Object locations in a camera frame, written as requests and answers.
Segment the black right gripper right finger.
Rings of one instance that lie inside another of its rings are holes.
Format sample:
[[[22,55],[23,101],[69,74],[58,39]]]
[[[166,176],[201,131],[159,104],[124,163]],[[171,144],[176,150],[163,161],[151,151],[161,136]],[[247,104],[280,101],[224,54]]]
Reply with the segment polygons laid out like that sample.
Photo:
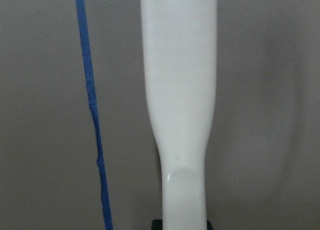
[[[206,225],[207,225],[207,230],[214,230],[214,228],[209,220],[206,221]]]

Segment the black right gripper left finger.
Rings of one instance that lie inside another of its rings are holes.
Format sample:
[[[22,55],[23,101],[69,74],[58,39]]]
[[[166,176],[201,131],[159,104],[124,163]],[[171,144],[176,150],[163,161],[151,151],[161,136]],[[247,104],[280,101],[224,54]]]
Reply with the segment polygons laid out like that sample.
[[[163,220],[153,219],[151,222],[151,230],[163,230]]]

